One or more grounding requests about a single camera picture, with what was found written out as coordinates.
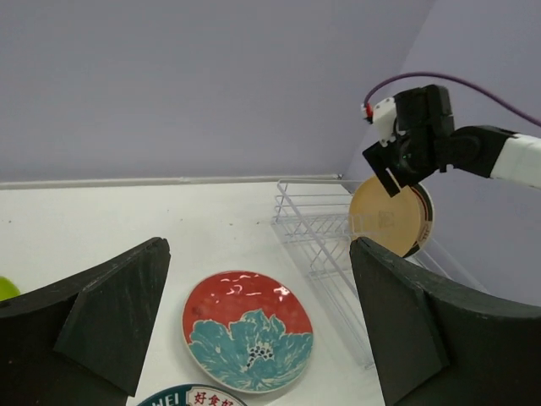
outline wall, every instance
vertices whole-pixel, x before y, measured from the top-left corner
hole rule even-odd
[[[537,0],[438,0],[402,71],[458,75],[541,117],[540,15]],[[391,94],[428,83],[433,81],[405,80],[392,86]],[[457,127],[491,124],[541,134],[541,129],[489,99],[459,85],[445,84]],[[376,134],[370,130],[348,177],[370,176],[361,152],[375,140]],[[435,174],[424,184],[435,203],[434,238],[492,294],[541,305],[541,192],[458,171]]]
[[[0,180],[344,172],[431,5],[1,2]]]

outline teal flower design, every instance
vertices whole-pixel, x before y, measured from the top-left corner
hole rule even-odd
[[[314,335],[286,333],[277,317],[252,310],[229,328],[213,320],[196,321],[190,339],[194,357],[219,382],[242,392],[269,392],[303,372]]]

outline white wire dish rack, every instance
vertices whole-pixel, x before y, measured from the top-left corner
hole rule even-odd
[[[348,211],[359,181],[287,179],[278,183],[276,231],[325,307],[357,363],[374,365],[349,259]],[[409,261],[485,291],[434,240]]]

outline flower center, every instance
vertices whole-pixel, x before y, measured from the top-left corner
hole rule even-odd
[[[257,343],[255,347],[248,348],[248,355],[246,368],[250,368],[258,358],[264,360],[274,358],[274,352],[268,343]]]

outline green object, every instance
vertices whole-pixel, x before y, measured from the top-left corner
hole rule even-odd
[[[19,296],[19,289],[6,277],[0,277],[0,301]]]

